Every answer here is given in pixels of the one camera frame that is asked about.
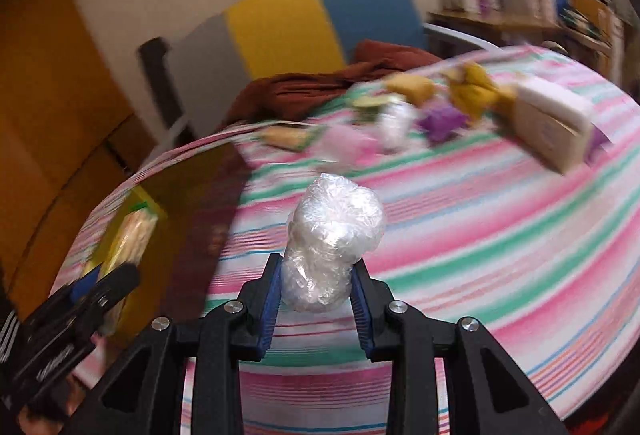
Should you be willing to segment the yellow sponge block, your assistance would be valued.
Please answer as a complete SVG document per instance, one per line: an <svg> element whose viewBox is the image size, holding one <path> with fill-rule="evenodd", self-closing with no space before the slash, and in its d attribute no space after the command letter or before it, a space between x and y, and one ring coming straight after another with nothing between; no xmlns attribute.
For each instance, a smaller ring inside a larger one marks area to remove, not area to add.
<svg viewBox="0 0 640 435"><path fill-rule="evenodd" d="M393 94L401 95L416 108L424 106L436 94L436 85L427 77L416 74L396 73L386 77L384 87Z"/></svg>

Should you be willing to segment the white beige box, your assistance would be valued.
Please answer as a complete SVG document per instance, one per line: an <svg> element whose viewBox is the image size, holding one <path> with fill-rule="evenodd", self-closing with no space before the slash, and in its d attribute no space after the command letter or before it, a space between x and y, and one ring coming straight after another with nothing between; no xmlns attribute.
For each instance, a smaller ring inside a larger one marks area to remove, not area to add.
<svg viewBox="0 0 640 435"><path fill-rule="evenodd" d="M593 103L538 76L521 75L514 87L515 135L561 174L582 164L593 133Z"/></svg>

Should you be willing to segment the pink hair roller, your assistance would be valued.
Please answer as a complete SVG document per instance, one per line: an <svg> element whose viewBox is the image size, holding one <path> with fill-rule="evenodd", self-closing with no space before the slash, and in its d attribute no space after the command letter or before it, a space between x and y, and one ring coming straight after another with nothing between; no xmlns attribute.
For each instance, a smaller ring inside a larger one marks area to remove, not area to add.
<svg viewBox="0 0 640 435"><path fill-rule="evenodd" d="M323 160L344 167L360 168L375 160L378 140L358 127L336 124L322 132L318 151Z"/></svg>

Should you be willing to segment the gold metal tin tray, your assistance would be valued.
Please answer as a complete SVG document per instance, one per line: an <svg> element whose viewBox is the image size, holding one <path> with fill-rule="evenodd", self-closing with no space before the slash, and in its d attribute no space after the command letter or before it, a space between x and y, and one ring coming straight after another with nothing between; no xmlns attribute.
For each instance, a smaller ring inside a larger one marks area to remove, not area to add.
<svg viewBox="0 0 640 435"><path fill-rule="evenodd" d="M123 351L157 316L201 316L250 173L239 150L227 142L162 169L125 194L107 227L131 201L151 199L162 217L138 266L139 285L107 320L99 348L108 357ZM85 273L96 267L93 252Z"/></svg>

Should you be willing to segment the dark red blanket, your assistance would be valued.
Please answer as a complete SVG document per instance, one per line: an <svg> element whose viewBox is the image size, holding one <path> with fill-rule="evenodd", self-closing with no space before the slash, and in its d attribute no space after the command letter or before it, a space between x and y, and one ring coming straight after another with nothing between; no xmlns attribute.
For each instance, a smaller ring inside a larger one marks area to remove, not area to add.
<svg viewBox="0 0 640 435"><path fill-rule="evenodd" d="M315 109L344 95L352 85L440 60L420 48L365 39L355 49L354 62L343 70L286 73L253 80L234 99L218 128L266 120L303 121Z"/></svg>

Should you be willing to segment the purple cube block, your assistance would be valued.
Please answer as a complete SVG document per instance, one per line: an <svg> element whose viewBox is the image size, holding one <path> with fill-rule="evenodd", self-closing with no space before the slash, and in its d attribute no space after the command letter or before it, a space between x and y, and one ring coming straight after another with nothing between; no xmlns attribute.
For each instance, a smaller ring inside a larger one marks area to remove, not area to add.
<svg viewBox="0 0 640 435"><path fill-rule="evenodd" d="M593 126L592 134L585 153L585 163L592 165L596 160L599 152L610 143L608 136L598 127Z"/></svg>

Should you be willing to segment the cluttered wooden shelf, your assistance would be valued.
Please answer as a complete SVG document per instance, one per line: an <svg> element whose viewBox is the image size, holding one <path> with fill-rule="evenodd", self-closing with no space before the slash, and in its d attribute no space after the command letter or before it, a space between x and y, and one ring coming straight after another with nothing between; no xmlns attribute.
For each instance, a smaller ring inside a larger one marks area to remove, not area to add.
<svg viewBox="0 0 640 435"><path fill-rule="evenodd" d="M582 32L603 51L594 54L602 75L625 87L628 60L634 57L637 37L634 14L625 6L627 0L568 0L565 25Z"/></svg>

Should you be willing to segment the wooden wardrobe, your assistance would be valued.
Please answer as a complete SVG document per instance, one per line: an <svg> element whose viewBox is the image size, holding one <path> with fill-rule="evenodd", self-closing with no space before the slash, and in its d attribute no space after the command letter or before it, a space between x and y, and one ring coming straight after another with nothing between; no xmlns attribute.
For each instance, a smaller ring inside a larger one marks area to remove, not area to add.
<svg viewBox="0 0 640 435"><path fill-rule="evenodd" d="M1 286L20 318L155 145L75 0L1 0Z"/></svg>

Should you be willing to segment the purple box on desk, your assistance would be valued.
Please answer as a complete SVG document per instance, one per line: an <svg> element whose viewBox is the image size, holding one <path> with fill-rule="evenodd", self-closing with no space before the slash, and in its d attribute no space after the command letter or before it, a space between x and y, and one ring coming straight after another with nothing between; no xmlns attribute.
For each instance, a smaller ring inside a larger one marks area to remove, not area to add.
<svg viewBox="0 0 640 435"><path fill-rule="evenodd" d="M476 0L478 13L482 18L488 18L500 10L499 0Z"/></svg>

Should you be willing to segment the clear plastic bag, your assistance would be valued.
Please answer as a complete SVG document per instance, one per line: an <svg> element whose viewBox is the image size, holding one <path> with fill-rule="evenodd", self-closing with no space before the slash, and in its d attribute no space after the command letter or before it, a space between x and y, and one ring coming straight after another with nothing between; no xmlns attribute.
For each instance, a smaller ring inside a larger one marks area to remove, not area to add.
<svg viewBox="0 0 640 435"><path fill-rule="evenodd" d="M288 220L281 269L286 306L311 314L341 306L352 266L378 247L385 226L384 206L371 189L343 176L318 176Z"/></svg>

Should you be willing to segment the noodle snack packet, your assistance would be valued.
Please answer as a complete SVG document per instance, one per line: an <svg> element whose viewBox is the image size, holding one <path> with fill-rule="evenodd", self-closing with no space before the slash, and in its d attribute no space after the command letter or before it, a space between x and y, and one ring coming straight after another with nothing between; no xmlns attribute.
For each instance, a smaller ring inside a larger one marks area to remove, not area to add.
<svg viewBox="0 0 640 435"><path fill-rule="evenodd" d="M304 151L316 139L317 132L309 127L274 125L259 135L266 146L292 152Z"/></svg>

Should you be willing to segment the yellow plush toy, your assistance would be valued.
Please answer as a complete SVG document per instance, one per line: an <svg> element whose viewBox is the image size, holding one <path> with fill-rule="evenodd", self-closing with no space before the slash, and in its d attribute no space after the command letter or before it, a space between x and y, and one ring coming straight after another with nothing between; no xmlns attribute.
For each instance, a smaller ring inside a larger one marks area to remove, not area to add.
<svg viewBox="0 0 640 435"><path fill-rule="evenodd" d="M475 126L487 113L497 114L504 121L513 118L515 89L498 84L475 62L468 62L442 73L448 85L450 103L466 115L466 125Z"/></svg>

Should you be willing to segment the green gold small box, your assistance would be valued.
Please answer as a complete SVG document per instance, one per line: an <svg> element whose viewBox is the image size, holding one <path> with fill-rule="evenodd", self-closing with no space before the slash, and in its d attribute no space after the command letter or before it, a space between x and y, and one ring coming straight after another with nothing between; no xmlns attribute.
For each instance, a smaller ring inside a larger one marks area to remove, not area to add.
<svg viewBox="0 0 640 435"><path fill-rule="evenodd" d="M352 100L350 106L364 118L373 118L389 104L398 102L399 98L393 94L359 96Z"/></svg>

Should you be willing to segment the wooden side desk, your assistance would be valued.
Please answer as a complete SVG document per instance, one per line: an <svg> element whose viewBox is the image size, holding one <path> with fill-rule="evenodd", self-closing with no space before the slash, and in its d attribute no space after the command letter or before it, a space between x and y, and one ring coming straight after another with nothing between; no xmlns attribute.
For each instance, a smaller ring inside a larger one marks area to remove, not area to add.
<svg viewBox="0 0 640 435"><path fill-rule="evenodd" d="M431 12L428 22L479 37L498 46L516 44L541 45L562 34L557 24L539 18L493 12L487 17L466 12Z"/></svg>

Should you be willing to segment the grey yellow blue headboard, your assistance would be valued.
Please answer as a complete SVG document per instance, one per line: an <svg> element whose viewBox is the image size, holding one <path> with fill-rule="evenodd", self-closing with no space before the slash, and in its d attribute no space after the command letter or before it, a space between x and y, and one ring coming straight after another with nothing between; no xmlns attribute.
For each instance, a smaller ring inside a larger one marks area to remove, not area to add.
<svg viewBox="0 0 640 435"><path fill-rule="evenodd" d="M241 0L171 44L165 65L192 132L205 137L253 80L344 69L365 39L425 48L413 0Z"/></svg>

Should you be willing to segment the striped pink green bedsheet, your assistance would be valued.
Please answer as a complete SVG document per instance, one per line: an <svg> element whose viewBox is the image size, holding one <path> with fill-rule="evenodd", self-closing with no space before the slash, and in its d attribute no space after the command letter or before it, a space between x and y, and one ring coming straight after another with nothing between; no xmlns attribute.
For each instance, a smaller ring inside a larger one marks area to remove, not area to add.
<svg viewBox="0 0 640 435"><path fill-rule="evenodd" d="M466 54L421 69L476 61L496 82L552 80L592 101L612 143L591 166L554 173L484 121L439 147L418 132L410 146L352 172L384 203L386 230L364 258L371 275L427 316L484 323L556 414L568 417L639 340L639 106L580 63L534 47ZM262 146L246 127L163 155L108 196L76 237L53 290L79 276L108 221L143 176L231 139L253 174L204 313L232 299L286 244L286 222L320 170L309 152ZM390 365L372 365L349 303L303 316L283 307L262 363L241 366L247 434L382 434Z"/></svg>

